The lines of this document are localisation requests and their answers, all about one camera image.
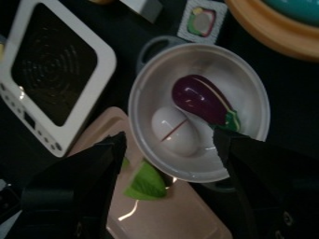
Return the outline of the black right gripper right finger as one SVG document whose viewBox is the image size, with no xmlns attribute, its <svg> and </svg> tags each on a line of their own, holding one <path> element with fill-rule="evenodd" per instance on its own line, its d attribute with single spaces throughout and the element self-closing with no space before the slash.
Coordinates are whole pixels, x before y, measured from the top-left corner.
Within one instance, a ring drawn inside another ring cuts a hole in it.
<svg viewBox="0 0 319 239">
<path fill-rule="evenodd" d="M 319 239 L 319 160 L 214 129 L 249 239 Z"/>
</svg>

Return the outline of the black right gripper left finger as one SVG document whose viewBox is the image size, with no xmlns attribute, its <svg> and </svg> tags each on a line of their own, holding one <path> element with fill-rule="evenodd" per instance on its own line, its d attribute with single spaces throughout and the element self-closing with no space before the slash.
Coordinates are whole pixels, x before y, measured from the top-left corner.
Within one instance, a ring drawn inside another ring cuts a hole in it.
<svg viewBox="0 0 319 239">
<path fill-rule="evenodd" d="M 104 239 L 125 134 L 51 164 L 27 183 L 5 239 Z"/>
</svg>

